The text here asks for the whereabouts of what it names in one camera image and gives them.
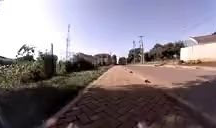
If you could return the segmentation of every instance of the wall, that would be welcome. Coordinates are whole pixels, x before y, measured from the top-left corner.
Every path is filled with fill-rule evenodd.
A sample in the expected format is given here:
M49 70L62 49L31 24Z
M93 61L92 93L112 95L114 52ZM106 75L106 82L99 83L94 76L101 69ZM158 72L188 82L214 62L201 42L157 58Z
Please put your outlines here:
M194 45L180 50L180 60L216 61L216 43Z

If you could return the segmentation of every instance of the grass verge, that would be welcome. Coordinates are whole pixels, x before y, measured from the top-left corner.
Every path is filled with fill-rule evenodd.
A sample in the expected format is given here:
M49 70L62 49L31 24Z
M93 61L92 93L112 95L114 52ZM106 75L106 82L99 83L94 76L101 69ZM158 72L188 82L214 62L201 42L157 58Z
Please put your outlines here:
M109 68L57 75L19 88L1 88L2 113L12 128L39 126Z

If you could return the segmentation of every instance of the sky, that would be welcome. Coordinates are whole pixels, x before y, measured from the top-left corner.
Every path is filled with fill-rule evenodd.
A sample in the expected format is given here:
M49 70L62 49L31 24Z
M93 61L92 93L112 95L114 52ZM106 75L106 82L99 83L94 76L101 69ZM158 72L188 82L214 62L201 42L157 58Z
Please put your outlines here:
M127 56L133 40L145 51L156 43L186 40L216 30L216 0L4 0L0 55L14 58L23 44L65 57L70 51Z

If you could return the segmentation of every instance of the paved walkway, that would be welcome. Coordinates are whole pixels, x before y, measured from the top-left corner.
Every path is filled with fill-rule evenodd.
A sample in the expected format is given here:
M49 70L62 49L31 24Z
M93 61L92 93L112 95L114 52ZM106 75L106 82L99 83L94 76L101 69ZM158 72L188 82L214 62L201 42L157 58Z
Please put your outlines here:
M110 69L48 128L195 128L162 92L121 66Z

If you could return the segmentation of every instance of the building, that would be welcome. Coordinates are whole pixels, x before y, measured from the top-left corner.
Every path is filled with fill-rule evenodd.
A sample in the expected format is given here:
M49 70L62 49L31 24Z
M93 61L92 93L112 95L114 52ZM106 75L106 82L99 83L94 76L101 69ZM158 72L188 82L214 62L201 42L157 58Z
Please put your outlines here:
M216 61L216 35L191 37L185 43L187 47L180 50L181 60L186 62L191 60Z

